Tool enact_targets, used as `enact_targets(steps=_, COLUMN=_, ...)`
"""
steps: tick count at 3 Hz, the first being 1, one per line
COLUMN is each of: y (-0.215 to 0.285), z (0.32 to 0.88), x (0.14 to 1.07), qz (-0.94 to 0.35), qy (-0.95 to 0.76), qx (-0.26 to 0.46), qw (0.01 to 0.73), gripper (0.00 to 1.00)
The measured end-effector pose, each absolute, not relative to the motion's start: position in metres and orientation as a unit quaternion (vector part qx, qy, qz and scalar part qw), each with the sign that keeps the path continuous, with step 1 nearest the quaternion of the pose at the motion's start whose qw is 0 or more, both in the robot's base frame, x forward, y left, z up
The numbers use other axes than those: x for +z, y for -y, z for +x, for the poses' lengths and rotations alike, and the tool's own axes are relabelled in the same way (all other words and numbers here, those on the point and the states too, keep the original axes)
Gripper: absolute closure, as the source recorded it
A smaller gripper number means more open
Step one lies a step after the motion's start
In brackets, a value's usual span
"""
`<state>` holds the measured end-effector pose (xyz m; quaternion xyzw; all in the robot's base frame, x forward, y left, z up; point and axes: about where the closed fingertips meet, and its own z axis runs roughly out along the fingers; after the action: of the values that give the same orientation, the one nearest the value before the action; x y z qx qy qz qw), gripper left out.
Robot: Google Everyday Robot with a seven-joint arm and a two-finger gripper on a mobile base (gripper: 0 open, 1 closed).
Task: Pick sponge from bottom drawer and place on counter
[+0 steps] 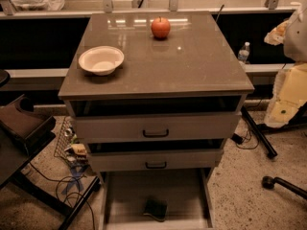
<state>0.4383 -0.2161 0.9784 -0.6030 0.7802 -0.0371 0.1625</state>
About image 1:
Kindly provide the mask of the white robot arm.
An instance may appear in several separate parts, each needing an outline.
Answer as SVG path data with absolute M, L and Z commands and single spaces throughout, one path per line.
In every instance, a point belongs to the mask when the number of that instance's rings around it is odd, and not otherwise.
M 267 44 L 283 45 L 286 58 L 294 63 L 275 76 L 264 123 L 268 127 L 287 125 L 307 104 L 307 2 L 292 2 L 292 15 L 274 27 L 264 38 Z

